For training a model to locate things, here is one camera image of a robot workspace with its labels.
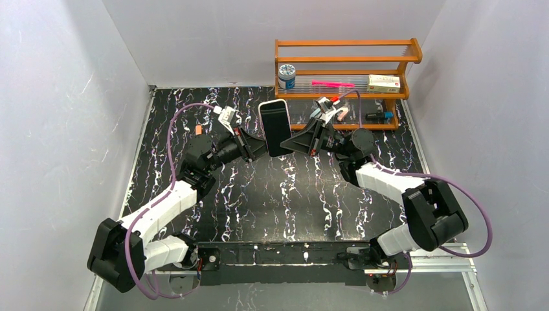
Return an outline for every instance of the white sticker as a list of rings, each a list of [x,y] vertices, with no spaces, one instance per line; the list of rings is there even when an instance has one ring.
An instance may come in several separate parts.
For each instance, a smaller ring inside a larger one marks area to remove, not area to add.
[[[283,89],[286,89],[286,82],[282,81],[281,79],[278,79],[278,86],[280,86]]]

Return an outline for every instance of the cable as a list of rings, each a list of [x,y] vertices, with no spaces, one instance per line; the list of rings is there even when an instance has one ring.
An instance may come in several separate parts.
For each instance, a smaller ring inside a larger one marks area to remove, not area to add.
[[[200,281],[200,270],[202,270],[202,258],[200,258],[200,263],[198,264],[198,268],[196,268],[196,278]]]
[[[150,208],[146,208],[144,209],[141,213],[139,213],[137,215],[137,217],[131,222],[131,224],[129,225],[129,228],[128,230],[126,231],[126,237],[124,239],[124,253],[126,254],[126,263],[128,264],[128,270],[129,270],[129,274],[131,275],[131,278],[133,279],[133,282],[135,282],[135,285],[137,286],[137,288],[139,288],[139,290],[149,299],[151,300],[156,300],[158,299],[158,297],[166,297],[166,296],[169,296],[169,297],[166,297],[166,298],[180,298],[181,296],[180,295],[165,295],[165,294],[162,294],[159,292],[159,289],[158,289],[158,281],[157,281],[157,278],[156,278],[156,274],[154,273],[153,271],[153,280],[155,280],[155,285],[156,287],[154,288],[154,294],[151,294],[147,288],[145,287],[145,285],[143,285],[143,283],[139,280],[139,278],[137,277],[137,273],[135,272],[135,268],[133,267],[133,263],[131,261],[131,255],[130,255],[130,252],[129,252],[129,236],[131,235],[131,232],[133,230],[133,227],[135,226],[135,224],[148,212],[150,211],[150,209],[154,208],[156,205],[158,205],[160,202],[162,202],[164,199],[166,199],[173,191],[174,187],[175,187],[175,182],[176,182],[176,174],[175,174],[175,165],[174,165],[174,159],[172,157],[172,127],[174,127],[174,123],[175,121],[177,120],[177,117],[182,113],[184,112],[185,110],[187,110],[188,108],[191,108],[191,107],[198,107],[198,106],[203,106],[203,107],[206,107],[206,108],[209,108],[209,109],[214,109],[213,106],[210,106],[208,104],[203,104],[203,103],[196,103],[196,104],[189,104],[189,105],[185,105],[183,106],[180,110],[178,110],[174,117],[171,119],[170,121],[170,126],[168,127],[168,141],[166,143],[167,145],[167,148],[168,148],[168,160],[170,162],[170,170],[172,171],[172,180],[171,180],[171,184],[170,184],[170,191],[166,192],[166,194],[164,196],[162,196],[161,198],[159,198],[158,200],[154,201],[154,203],[151,204],[151,207]]]
[[[395,270],[394,270],[393,273],[391,273],[390,275],[395,275],[395,274],[396,274],[396,270],[398,270],[398,261],[395,260]]]
[[[181,266],[182,270],[191,270],[192,268],[196,267],[196,264],[198,263],[198,259],[194,261],[194,264],[190,267],[183,267]]]
[[[490,221],[490,218],[488,217],[488,213],[486,212],[486,210],[484,209],[482,204],[469,191],[467,191],[466,189],[464,189],[460,185],[456,184],[455,182],[453,182],[453,181],[451,181],[451,180],[449,180],[445,177],[442,177],[442,176],[439,176],[439,175],[434,175],[434,174],[397,172],[395,170],[390,170],[389,168],[384,167],[383,165],[379,164],[379,162],[377,162],[375,160],[374,155],[370,154],[370,158],[372,158],[372,162],[374,162],[374,164],[382,172],[386,172],[386,173],[389,173],[389,174],[394,174],[396,176],[432,178],[432,179],[442,180],[442,181],[454,186],[461,193],[465,194],[465,196],[467,196],[473,202],[473,204],[476,205],[478,211],[480,212],[480,214],[482,214],[482,217],[484,218],[484,222],[486,223],[486,229],[488,231],[487,238],[486,238],[486,244],[484,244],[484,247],[480,251],[477,251],[476,253],[472,253],[472,254],[457,253],[457,252],[455,252],[451,249],[445,248],[444,246],[440,246],[439,248],[442,249],[443,251],[447,252],[447,253],[450,253],[450,254],[454,255],[454,256],[463,257],[463,258],[475,258],[475,257],[481,256],[481,255],[484,255],[488,251],[488,249],[492,245],[492,237],[493,237],[492,223]]]
[[[406,279],[404,279],[404,282],[402,282],[402,284],[400,284],[400,286],[398,286],[398,288],[396,288],[395,290],[392,290],[390,292],[378,293],[378,294],[381,294],[381,295],[383,295],[383,294],[387,294],[387,295],[396,294],[401,289],[403,289],[404,286],[406,286],[406,283],[408,283],[408,280],[410,279],[410,275],[412,275],[412,259],[410,258],[410,255],[408,253],[402,253],[402,255],[404,255],[404,257],[406,257],[406,259],[408,260],[408,273],[406,274]]]
[[[360,100],[360,92],[358,89],[352,89],[346,93],[343,93],[343,95],[339,96],[339,99],[342,99],[343,97],[349,95],[350,93],[353,93],[353,92],[356,92],[357,93],[357,98],[359,99],[359,125],[360,127],[362,128],[362,104],[361,104],[361,100]]]
[[[393,263],[389,264],[389,271],[387,271],[387,273],[385,274],[386,277],[388,277],[389,275],[391,275],[391,271],[393,270]]]

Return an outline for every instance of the white robot arm segment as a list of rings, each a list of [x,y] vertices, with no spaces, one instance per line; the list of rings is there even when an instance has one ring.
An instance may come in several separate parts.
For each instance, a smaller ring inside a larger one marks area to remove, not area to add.
[[[167,264],[182,262],[188,248],[185,242],[173,235],[163,240],[149,243],[144,249],[145,273]]]
[[[385,173],[372,162],[364,164],[356,174],[360,188],[372,189],[400,205],[403,205],[402,194],[407,189],[423,185],[422,178]]]
[[[168,222],[171,222],[177,215],[196,204],[196,190],[192,189],[191,185],[185,181],[176,181],[172,193],[160,204],[153,208],[150,207],[153,202],[169,191],[170,189],[162,191],[162,193],[145,206],[121,219],[122,226],[128,229],[129,225],[143,209],[150,208],[150,211],[133,227],[133,232],[139,231],[140,237],[143,240],[143,246],[147,246]]]

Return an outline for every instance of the white wall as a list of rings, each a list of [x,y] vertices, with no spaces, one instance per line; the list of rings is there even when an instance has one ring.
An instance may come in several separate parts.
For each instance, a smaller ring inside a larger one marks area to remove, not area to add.
[[[438,0],[104,3],[147,83],[162,87],[273,85],[275,39],[415,37],[421,44],[443,5]]]
[[[0,310],[81,310],[148,87],[100,0],[2,1]]]
[[[492,248],[475,259],[490,310],[549,305],[548,34],[547,1],[447,1],[409,74],[431,170],[471,189],[492,219]],[[484,223],[469,204],[467,215],[464,238],[480,249]]]

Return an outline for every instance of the blue jar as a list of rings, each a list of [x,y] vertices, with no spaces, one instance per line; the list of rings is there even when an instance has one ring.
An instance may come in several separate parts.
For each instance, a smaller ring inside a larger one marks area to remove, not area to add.
[[[284,64],[278,68],[278,86],[282,89],[291,89],[295,86],[295,67]]]

